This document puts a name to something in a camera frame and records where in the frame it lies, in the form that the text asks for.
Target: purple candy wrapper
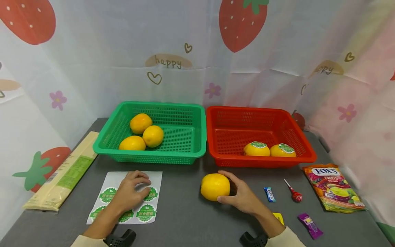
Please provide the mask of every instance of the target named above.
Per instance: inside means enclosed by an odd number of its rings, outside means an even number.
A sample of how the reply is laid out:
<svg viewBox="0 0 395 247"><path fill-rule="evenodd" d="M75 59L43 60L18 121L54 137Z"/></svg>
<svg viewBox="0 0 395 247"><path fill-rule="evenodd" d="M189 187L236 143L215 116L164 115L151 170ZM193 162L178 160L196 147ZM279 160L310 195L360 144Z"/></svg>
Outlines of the purple candy wrapper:
<svg viewBox="0 0 395 247"><path fill-rule="evenodd" d="M318 229L314 221L310 218L310 216L306 213L302 213L301 215L298 216L299 220L302 222L302 224L307 228L308 232L310 233L310 236L313 239L319 238L323 232Z"/></svg>

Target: basket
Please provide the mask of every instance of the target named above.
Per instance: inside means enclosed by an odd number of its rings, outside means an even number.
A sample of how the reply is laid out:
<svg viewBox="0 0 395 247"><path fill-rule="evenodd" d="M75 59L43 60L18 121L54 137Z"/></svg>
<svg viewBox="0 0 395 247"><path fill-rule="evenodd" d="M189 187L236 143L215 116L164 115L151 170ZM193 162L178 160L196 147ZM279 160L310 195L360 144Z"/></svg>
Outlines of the basket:
<svg viewBox="0 0 395 247"><path fill-rule="evenodd" d="M163 142L145 151L118 150L121 141L133 135L130 120L139 113L146 113L154 125L163 129ZM206 116L202 106L126 101L113 111L93 150L118 162L192 164L205 154L206 140Z"/></svg>
<svg viewBox="0 0 395 247"><path fill-rule="evenodd" d="M207 141L218 166L289 168L317 159L291 115L281 109L211 106L207 109ZM253 141L269 148L288 144L297 157L244 156L245 145Z"/></svg>

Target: yellow orange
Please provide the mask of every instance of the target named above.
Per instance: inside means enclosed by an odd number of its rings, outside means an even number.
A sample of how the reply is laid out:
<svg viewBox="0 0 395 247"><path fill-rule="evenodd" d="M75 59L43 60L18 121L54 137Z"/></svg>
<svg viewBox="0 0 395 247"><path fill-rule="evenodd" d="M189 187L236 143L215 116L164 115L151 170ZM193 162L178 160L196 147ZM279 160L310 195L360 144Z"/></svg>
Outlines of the yellow orange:
<svg viewBox="0 0 395 247"><path fill-rule="evenodd" d="M137 114L130 120L130 128L136 135L141 135L151 125L152 119L145 113Z"/></svg>
<svg viewBox="0 0 395 247"><path fill-rule="evenodd" d="M296 157L296 152L287 144L280 143L270 148L270 156L273 157Z"/></svg>
<svg viewBox="0 0 395 247"><path fill-rule="evenodd" d="M163 130L156 125L149 126L143 133L143 139L148 147L157 147L163 141Z"/></svg>
<svg viewBox="0 0 395 247"><path fill-rule="evenodd" d="M219 173L207 174L201 181L200 193L207 200L216 202L219 196L229 196L229 180Z"/></svg>
<svg viewBox="0 0 395 247"><path fill-rule="evenodd" d="M270 156L269 147L262 142L253 141L247 144L244 149L244 155L248 156Z"/></svg>
<svg viewBox="0 0 395 247"><path fill-rule="evenodd" d="M140 136L129 136L125 138L118 147L119 150L145 150L145 142Z"/></svg>

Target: hand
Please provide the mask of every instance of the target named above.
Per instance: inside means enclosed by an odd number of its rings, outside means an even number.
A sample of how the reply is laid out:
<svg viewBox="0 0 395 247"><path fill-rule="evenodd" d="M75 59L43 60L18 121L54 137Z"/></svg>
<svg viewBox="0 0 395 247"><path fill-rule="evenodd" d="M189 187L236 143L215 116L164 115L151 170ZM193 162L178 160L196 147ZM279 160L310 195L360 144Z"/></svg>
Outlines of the hand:
<svg viewBox="0 0 395 247"><path fill-rule="evenodd" d="M230 172L218 171L218 173L232 180L232 182L237 187L237 193L235 196L219 196L217 198L218 202L232 205L238 210L252 215L265 211L265 205L259 200L258 197L256 197L246 182L239 179Z"/></svg>
<svg viewBox="0 0 395 247"><path fill-rule="evenodd" d="M121 214L134 208L150 192L149 187L136 192L135 187L140 183L151 184L147 174L140 171L128 172L108 207L119 211Z"/></svg>

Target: backdrop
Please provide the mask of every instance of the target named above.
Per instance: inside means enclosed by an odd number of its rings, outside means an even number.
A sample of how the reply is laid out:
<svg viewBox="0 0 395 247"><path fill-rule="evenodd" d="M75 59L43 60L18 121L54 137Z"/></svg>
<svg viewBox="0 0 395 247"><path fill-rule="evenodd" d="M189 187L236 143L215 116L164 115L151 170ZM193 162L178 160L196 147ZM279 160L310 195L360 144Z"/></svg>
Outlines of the backdrop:
<svg viewBox="0 0 395 247"><path fill-rule="evenodd" d="M0 237L96 118L138 100L293 113L395 242L393 0L2 0L0 19Z"/></svg>

